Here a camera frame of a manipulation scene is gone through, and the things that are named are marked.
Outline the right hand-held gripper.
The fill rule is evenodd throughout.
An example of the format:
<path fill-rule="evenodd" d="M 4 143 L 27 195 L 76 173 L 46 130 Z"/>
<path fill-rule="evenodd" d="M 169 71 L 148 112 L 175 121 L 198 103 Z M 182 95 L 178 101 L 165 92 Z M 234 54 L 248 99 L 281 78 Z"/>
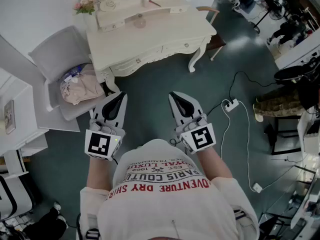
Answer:
<path fill-rule="evenodd" d="M 171 91 L 168 100 L 177 125 L 175 133 L 191 155 L 216 144 L 213 125 L 207 122 L 207 115 L 195 98 Z"/>

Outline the black standing fan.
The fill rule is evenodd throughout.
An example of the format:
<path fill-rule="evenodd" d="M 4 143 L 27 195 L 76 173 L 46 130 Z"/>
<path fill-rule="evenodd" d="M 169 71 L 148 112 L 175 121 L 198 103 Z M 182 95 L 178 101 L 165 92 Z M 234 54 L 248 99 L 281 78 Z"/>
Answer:
<path fill-rule="evenodd" d="M 283 0 L 265 0 L 265 3 L 267 5 L 267 11 L 263 17 L 257 23 L 249 22 L 257 34 L 260 34 L 261 32 L 259 24 L 267 15 L 273 13 L 275 15 L 275 20 L 279 20 L 282 17 Z"/>

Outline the wooden chair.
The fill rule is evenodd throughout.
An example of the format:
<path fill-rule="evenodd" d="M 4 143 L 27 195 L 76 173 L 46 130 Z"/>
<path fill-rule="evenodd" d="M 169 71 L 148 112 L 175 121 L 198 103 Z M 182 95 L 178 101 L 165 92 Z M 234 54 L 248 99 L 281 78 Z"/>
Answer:
<path fill-rule="evenodd" d="M 214 9 L 210 6 L 198 6 L 196 8 L 200 12 L 209 12 L 213 13 L 211 19 L 209 20 L 209 23 L 211 26 L 213 26 L 213 22 L 216 19 L 217 15 L 220 13 L 219 10 Z M 226 45 L 227 43 L 223 40 L 223 38 L 216 33 L 211 37 L 210 42 L 206 45 L 206 51 L 212 51 L 215 50 L 215 53 L 210 57 L 210 60 L 213 61 L 216 55 L 220 52 L 220 50 Z"/>

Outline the person's left forearm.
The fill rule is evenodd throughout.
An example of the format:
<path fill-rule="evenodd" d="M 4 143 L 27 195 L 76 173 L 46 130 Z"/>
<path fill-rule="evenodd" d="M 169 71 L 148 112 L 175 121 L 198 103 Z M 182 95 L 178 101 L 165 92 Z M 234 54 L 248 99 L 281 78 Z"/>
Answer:
<path fill-rule="evenodd" d="M 111 162 L 108 160 L 91 157 L 86 186 L 92 189 L 110 191 L 112 189 L 110 165 Z"/>

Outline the black metal frame stool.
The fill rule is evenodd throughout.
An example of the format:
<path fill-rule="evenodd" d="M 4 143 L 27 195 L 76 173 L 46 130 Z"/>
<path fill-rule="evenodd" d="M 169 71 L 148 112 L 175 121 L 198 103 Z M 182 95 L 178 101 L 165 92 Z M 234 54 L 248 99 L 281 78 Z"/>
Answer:
<path fill-rule="evenodd" d="M 276 143 L 278 140 L 278 137 L 281 137 L 282 139 L 290 139 L 290 138 L 296 138 L 299 137 L 298 130 L 297 129 L 290 129 L 290 130 L 279 130 L 279 122 L 280 120 L 299 120 L 301 118 L 300 115 L 293 115 L 293 116 L 286 116 L 286 117 L 276 117 L 274 120 L 274 128 L 272 128 L 269 140 L 269 144 L 271 147 L 271 155 L 272 156 L 279 156 L 279 155 L 285 155 L 285 154 L 292 154 L 301 152 L 301 147 L 287 149 L 287 150 L 281 150 L 276 151 Z"/>

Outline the small picture frame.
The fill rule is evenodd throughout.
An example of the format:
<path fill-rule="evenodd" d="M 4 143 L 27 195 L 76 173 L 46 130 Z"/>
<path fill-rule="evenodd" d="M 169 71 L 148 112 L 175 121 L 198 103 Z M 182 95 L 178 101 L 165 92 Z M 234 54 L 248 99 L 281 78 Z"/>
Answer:
<path fill-rule="evenodd" d="M 12 131 L 16 129 L 13 100 L 10 100 L 4 106 L 4 122 L 5 122 L 5 132 L 7 135 L 9 135 Z"/>

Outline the pink crumpled garment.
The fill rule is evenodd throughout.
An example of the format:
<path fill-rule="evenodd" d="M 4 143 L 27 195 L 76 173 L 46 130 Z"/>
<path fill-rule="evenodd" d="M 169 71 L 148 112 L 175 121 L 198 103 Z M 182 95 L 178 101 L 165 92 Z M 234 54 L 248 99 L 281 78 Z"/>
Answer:
<path fill-rule="evenodd" d="M 94 71 L 85 71 L 60 84 L 62 98 L 74 106 L 80 102 L 92 100 L 105 94 Z"/>

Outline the pink frosted bottle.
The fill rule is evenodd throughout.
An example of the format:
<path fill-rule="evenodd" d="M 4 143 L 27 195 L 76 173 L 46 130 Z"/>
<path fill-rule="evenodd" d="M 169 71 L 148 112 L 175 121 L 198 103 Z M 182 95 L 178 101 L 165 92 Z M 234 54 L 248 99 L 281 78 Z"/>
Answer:
<path fill-rule="evenodd" d="M 146 19 L 144 18 L 144 16 L 142 14 L 138 14 L 136 16 L 136 19 L 133 22 L 134 26 L 138 29 L 143 29 L 146 27 L 147 22 Z"/>

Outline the cream carved dressing table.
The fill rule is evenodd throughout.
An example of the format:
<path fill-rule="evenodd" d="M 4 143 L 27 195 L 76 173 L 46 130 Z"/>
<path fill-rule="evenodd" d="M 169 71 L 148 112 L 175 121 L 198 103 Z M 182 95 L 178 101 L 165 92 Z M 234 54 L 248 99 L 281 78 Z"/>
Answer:
<path fill-rule="evenodd" d="M 96 31 L 87 31 L 89 57 L 99 83 L 117 93 L 116 77 L 127 77 L 145 64 L 175 54 L 192 54 L 188 64 L 195 71 L 207 44 L 217 32 L 210 21 L 186 0 L 98 0 Z M 144 28 L 134 26 L 138 14 Z"/>

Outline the person's white printed t-shirt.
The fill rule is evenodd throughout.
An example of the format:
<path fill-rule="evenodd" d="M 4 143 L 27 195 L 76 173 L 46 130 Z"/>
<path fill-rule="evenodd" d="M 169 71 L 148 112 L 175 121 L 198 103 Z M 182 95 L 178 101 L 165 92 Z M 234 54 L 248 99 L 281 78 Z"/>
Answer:
<path fill-rule="evenodd" d="M 199 163 L 154 139 L 124 153 L 110 191 L 80 191 L 76 240 L 258 240 L 238 181 L 209 180 Z"/>

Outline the white side desk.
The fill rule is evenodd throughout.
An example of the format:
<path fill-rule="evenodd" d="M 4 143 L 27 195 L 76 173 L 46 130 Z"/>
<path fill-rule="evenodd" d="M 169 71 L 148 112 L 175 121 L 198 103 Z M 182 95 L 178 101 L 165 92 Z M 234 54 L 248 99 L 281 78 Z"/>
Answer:
<path fill-rule="evenodd" d="M 303 112 L 297 125 L 298 137 L 302 153 L 302 164 L 295 167 L 302 170 L 302 184 L 305 186 L 304 197 L 296 213 L 291 219 L 293 229 L 300 219 L 314 221 L 307 208 L 317 202 L 320 197 L 320 113 L 315 108 Z"/>

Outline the black round stool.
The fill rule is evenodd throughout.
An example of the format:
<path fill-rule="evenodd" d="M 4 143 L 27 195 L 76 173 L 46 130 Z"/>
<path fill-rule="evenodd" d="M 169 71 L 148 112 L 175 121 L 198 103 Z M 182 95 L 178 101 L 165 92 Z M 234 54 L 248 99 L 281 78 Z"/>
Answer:
<path fill-rule="evenodd" d="M 274 74 L 274 80 L 277 84 L 285 85 L 289 82 L 296 83 L 301 80 L 304 67 L 302 65 L 291 66 L 279 70 Z"/>

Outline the white cabinet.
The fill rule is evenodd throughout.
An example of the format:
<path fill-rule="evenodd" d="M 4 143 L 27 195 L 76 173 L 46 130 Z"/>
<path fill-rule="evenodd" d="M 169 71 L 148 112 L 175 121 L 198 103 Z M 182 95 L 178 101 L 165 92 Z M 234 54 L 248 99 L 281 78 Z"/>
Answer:
<path fill-rule="evenodd" d="M 6 134 L 4 107 L 11 100 L 16 129 Z M 0 68 L 0 157 L 15 150 L 29 157 L 47 149 L 48 131 L 37 124 L 32 86 Z"/>

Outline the grey upholstered chair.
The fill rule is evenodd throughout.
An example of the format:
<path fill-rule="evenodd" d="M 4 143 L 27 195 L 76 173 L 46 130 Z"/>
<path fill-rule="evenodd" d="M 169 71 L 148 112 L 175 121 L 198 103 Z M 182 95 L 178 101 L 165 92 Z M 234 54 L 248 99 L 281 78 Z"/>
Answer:
<path fill-rule="evenodd" d="M 69 26 L 48 37 L 28 54 L 45 77 L 44 95 L 47 110 L 59 108 L 67 121 L 94 109 L 97 103 L 106 97 L 104 92 L 104 95 L 98 98 L 85 100 L 77 105 L 66 102 L 62 98 L 60 85 L 66 72 L 83 64 L 84 67 L 80 73 L 85 71 L 95 73 L 89 53 L 86 41 L 74 26 Z"/>

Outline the white power strip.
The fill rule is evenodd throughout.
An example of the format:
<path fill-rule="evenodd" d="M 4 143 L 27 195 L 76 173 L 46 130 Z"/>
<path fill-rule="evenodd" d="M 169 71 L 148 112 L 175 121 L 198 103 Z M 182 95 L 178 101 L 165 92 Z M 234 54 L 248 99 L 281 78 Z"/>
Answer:
<path fill-rule="evenodd" d="M 226 102 L 226 105 L 224 106 L 226 112 L 230 112 L 232 111 L 233 109 L 235 109 L 237 106 L 239 105 L 239 101 L 235 98 L 233 99 L 232 101 L 227 101 Z"/>

